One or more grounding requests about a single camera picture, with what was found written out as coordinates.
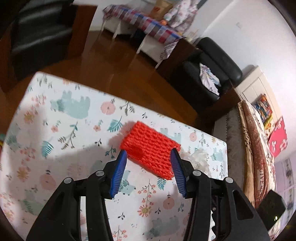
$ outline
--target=red knitted block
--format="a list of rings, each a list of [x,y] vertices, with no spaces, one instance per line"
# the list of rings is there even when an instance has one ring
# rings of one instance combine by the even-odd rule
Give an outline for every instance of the red knitted block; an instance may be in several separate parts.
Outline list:
[[[140,121],[120,145],[120,149],[126,150],[142,167],[167,180],[174,176],[170,163],[173,148],[180,151],[181,145]]]

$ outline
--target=table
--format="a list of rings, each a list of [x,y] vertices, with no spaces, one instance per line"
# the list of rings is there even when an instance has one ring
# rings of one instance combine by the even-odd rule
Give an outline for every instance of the table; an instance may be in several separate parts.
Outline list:
[[[155,69],[164,59],[172,53],[178,41],[182,38],[168,25],[162,25],[155,19],[144,15],[134,9],[123,5],[109,5],[104,10],[104,19],[101,31],[108,25],[107,29],[117,34],[132,34],[134,28],[142,30],[146,36],[137,50],[146,53],[157,62]]]
[[[118,97],[38,72],[10,124],[0,162],[0,206],[19,235],[26,238],[65,177],[87,178],[115,160],[121,140],[138,120],[179,142],[182,158],[198,150],[206,159],[202,169],[213,178],[227,176],[225,142]],[[182,198],[174,178],[163,180],[128,160],[122,184],[115,198],[106,200],[114,240],[183,240],[191,200]],[[88,240],[85,198],[81,233]]]

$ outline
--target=striped blanket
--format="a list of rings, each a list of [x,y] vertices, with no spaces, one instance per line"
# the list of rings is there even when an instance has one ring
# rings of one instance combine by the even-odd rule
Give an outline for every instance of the striped blanket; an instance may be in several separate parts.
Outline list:
[[[144,33],[157,39],[160,43],[163,43],[165,49],[160,57],[162,60],[167,59],[170,56],[174,47],[182,38],[182,36],[178,35],[169,26],[164,26],[155,19],[123,5],[109,5],[103,10],[103,12],[104,20],[114,16],[142,30]]]

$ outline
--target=screw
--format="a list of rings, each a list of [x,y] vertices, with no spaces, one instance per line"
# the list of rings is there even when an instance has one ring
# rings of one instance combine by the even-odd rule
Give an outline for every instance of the screw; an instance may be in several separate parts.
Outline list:
[[[98,170],[97,172],[96,172],[96,176],[98,176],[98,177],[101,177],[101,176],[103,176],[105,173],[104,173],[104,171],[103,170]]]
[[[72,182],[72,179],[70,178],[70,177],[66,177],[65,179],[64,179],[64,183],[66,183],[66,184],[69,184],[69,183],[71,183]]]
[[[226,177],[225,181],[228,183],[233,183],[233,179],[231,177]]]
[[[202,173],[199,170],[194,170],[193,175],[199,177]]]

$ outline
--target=beige blanket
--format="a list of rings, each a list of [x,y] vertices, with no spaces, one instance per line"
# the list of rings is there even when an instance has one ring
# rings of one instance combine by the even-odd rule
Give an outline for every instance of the beige blanket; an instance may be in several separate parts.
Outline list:
[[[247,196],[249,201],[255,206],[255,196],[254,196],[254,160],[252,152],[252,144],[247,128],[247,121],[243,111],[242,103],[238,103],[238,110],[242,124],[242,132],[244,136],[244,144],[246,150],[245,156],[245,174],[244,174],[244,194]]]

